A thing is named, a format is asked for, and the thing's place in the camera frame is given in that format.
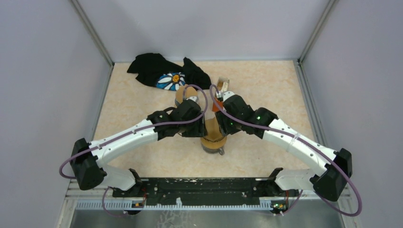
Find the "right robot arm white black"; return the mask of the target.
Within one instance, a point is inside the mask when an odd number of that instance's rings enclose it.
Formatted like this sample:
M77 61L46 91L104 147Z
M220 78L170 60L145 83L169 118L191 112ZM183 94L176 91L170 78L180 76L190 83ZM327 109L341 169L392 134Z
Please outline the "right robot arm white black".
M233 92L222 93L223 110L216 118L223 135L240 131L274 143L300 159L308 169L288 170L276 168L270 175L268 191L274 196L286 190L312 190L320 197L336 202L347 180L352 176L351 152L342 148L336 151L299 134L266 108L253 110L243 98Z

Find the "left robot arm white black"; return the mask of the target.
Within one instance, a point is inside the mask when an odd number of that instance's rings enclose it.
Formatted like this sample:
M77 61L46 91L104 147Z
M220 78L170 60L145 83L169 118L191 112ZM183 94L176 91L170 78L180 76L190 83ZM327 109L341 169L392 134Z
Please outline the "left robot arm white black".
M202 137L206 130L204 114L198 98L191 96L177 107L155 111L135 126L102 140L77 140L70 166L80 190L108 186L125 191L130 196L142 192L142 181L133 169L110 166L113 159L137 147L160 141L176 134L183 137Z

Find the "smoky glass pitcher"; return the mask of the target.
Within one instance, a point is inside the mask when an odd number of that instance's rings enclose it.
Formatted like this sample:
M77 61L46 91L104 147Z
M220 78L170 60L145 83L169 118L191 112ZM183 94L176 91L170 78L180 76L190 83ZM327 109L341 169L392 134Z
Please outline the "smoky glass pitcher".
M224 155L225 154L225 151L224 151L224 149L222 147L218 148L218 149L203 148L203 150L205 152L207 152L208 154L219 154L219 155Z

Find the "orange coffee filter box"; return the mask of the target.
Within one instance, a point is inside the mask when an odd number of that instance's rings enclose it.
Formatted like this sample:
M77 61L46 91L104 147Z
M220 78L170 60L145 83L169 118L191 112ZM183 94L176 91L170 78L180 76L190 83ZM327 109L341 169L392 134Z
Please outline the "orange coffee filter box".
M230 80L226 77L219 77L216 86L217 86L217 91L215 92L214 99L217 102L218 105L213 103L212 105L212 111L213 112L218 112L220 108L223 108L223 98L222 95L224 92L228 91L230 85Z

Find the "brown paper coffee filter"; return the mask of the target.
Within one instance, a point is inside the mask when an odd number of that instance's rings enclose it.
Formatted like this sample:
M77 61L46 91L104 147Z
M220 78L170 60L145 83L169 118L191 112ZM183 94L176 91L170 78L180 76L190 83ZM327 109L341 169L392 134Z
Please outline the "brown paper coffee filter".
M197 90L192 86L188 86L187 84L179 86L179 89L175 93L175 107L178 107L183 100L186 100L190 97L196 97L195 101L198 102L199 96Z

